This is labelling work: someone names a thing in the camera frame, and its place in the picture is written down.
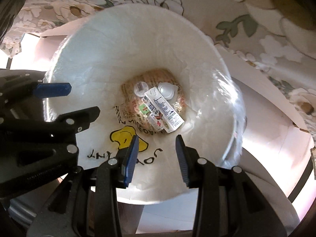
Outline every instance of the yellow cartoon drawing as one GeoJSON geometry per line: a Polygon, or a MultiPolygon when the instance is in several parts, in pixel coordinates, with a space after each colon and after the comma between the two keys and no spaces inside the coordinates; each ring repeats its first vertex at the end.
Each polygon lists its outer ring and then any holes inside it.
{"type": "MultiPolygon", "coordinates": [[[[117,142],[119,144],[119,149],[124,149],[129,147],[134,135],[136,135],[135,128],[132,126],[125,126],[120,130],[113,131],[110,134],[110,140],[112,142],[117,142]]],[[[149,144],[139,137],[138,152],[143,152],[147,150],[148,146],[149,144]]]]}

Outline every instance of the metal screw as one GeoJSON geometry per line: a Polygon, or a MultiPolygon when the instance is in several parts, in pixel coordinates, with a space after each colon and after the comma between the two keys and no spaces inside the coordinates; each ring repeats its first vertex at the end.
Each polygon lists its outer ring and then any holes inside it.
{"type": "Polygon", "coordinates": [[[74,123],[75,123],[75,121],[73,120],[73,119],[66,119],[66,123],[68,124],[68,125],[73,125],[74,123]]]}
{"type": "Polygon", "coordinates": [[[238,167],[238,166],[235,166],[235,167],[233,167],[233,171],[235,172],[235,173],[241,173],[242,172],[242,169],[241,169],[241,167],[238,167]]]}
{"type": "Polygon", "coordinates": [[[118,163],[118,160],[116,158],[112,158],[112,159],[109,159],[108,163],[113,166],[113,165],[116,165],[118,163]]]}
{"type": "Polygon", "coordinates": [[[197,160],[197,162],[200,164],[200,165],[205,165],[207,163],[207,160],[205,158],[199,158],[197,160]]]}
{"type": "Polygon", "coordinates": [[[75,146],[75,145],[73,145],[73,144],[69,144],[69,145],[67,146],[67,151],[68,151],[69,153],[76,153],[76,152],[78,151],[78,148],[77,148],[77,146],[75,146]]]}
{"type": "Polygon", "coordinates": [[[78,174],[80,172],[81,172],[81,167],[80,166],[75,167],[74,173],[78,174]]]}

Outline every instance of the floral tablecloth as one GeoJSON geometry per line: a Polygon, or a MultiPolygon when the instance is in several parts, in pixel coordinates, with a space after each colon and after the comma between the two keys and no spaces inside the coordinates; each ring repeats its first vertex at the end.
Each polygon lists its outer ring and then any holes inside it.
{"type": "Polygon", "coordinates": [[[21,51],[25,32],[40,33],[125,3],[183,15],[256,67],[295,106],[316,142],[316,26],[300,0],[27,0],[0,48],[12,57],[21,51]]]}

